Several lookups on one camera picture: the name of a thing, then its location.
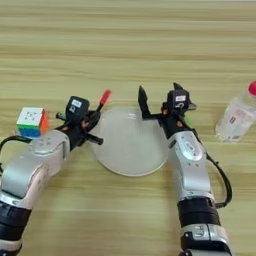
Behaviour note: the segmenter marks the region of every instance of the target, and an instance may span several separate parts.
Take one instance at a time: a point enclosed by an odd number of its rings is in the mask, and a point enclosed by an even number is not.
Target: plastic bottle
[[[234,98],[216,125],[216,136],[224,142],[237,142],[256,120],[256,81]]]

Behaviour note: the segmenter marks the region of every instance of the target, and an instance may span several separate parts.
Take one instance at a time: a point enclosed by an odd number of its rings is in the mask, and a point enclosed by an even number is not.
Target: robotic arm
[[[16,256],[20,252],[33,206],[49,179],[61,170],[70,151],[87,140],[103,143],[103,139],[88,132],[97,125],[109,95],[110,91],[106,91],[96,111],[88,110],[88,100],[71,97],[65,115],[56,116],[64,124],[32,140],[28,150],[6,166],[0,188],[0,256]]]
[[[162,112],[152,115],[147,96],[139,89],[139,105],[144,120],[157,119],[168,140],[168,161],[173,169],[177,206],[181,224],[180,256],[232,256],[225,229],[221,226],[214,196],[211,191],[206,160],[211,159],[200,143],[195,130],[184,121],[185,112],[195,109],[189,93],[174,83]],[[231,185],[228,181],[232,198]]]

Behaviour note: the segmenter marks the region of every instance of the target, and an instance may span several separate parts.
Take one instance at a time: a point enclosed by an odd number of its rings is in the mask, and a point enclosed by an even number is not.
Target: red gripper tip
[[[101,100],[100,100],[100,104],[101,104],[101,105],[105,105],[105,104],[106,104],[106,102],[107,102],[107,100],[108,100],[110,94],[111,94],[111,91],[110,91],[110,90],[106,90],[106,91],[104,92],[104,94],[103,94],[103,96],[102,96],[102,98],[101,98]]]

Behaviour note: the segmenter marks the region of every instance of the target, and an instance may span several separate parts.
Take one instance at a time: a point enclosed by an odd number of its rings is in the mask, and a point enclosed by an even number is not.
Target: white plate
[[[143,121],[134,108],[113,108],[102,114],[92,134],[104,139],[91,144],[97,160],[125,176],[143,176],[167,160],[167,140],[157,121]]]

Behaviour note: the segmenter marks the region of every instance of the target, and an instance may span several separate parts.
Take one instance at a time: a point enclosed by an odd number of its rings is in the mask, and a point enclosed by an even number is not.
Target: wood grain
[[[0,1],[0,137],[20,109],[54,114],[71,95],[95,106],[105,88],[112,106],[136,106],[143,84],[157,111],[173,81],[199,106],[189,116],[228,173],[234,201],[220,211],[236,255],[255,255],[253,128],[238,145],[214,137],[228,102],[255,79],[254,1]],[[10,144],[4,162],[24,149]],[[216,199],[224,190],[211,170]],[[178,255],[179,222],[170,169],[143,178],[115,175],[87,146],[70,156],[41,196],[20,255]]]

